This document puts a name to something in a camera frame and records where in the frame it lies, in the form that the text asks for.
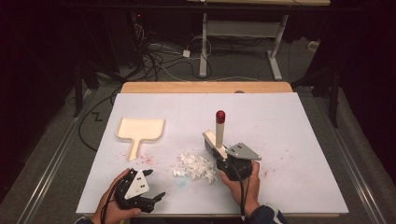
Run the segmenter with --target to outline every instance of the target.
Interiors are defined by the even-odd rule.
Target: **dark background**
[[[310,40],[324,37],[308,76],[339,57],[345,58],[340,64],[341,87],[373,150],[395,181],[396,7],[393,1],[369,2],[373,4],[367,12],[359,15],[323,15],[316,20],[308,15],[290,16],[284,39],[292,42],[302,36]],[[332,4],[356,6],[361,1],[332,1]],[[146,12],[142,15],[148,29],[180,42],[188,42],[191,35],[201,29],[199,13]],[[84,80],[93,88],[95,71],[117,72],[118,64],[135,60],[136,55],[125,55],[134,49],[129,42],[134,36],[126,28],[128,21],[124,16],[92,13],[83,20],[80,15],[61,10],[56,1],[0,3],[0,200],[12,186],[50,119],[65,104],[64,97],[74,85],[78,59],[90,59],[99,66],[87,66],[82,72]],[[121,34],[112,33],[117,21],[125,28]],[[171,32],[175,26],[179,29]],[[96,46],[101,46],[99,49],[91,35],[98,41]],[[125,48],[121,48],[120,43],[126,43],[127,50],[123,51]],[[319,85],[324,92],[332,85],[325,77],[308,84]]]

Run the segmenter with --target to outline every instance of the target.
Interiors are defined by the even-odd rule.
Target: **sleeve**
[[[262,205],[250,216],[250,224],[287,224],[283,214],[272,204]]]
[[[88,218],[81,217],[74,224],[93,224],[93,222]]]

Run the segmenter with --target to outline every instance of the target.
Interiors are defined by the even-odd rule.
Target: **wooden table edge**
[[[293,92],[288,82],[125,82],[120,93]]]

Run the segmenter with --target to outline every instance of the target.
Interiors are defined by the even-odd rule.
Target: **styrofoam crumbs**
[[[209,184],[218,180],[215,166],[212,161],[208,161],[202,156],[192,155],[190,153],[180,154],[177,156],[178,166],[174,169],[174,176],[187,175],[192,180],[204,178]]]

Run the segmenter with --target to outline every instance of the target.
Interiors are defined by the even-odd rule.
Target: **red cap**
[[[216,113],[216,123],[222,124],[222,123],[224,123],[224,121],[225,121],[225,113],[224,113],[224,111],[219,110]]]

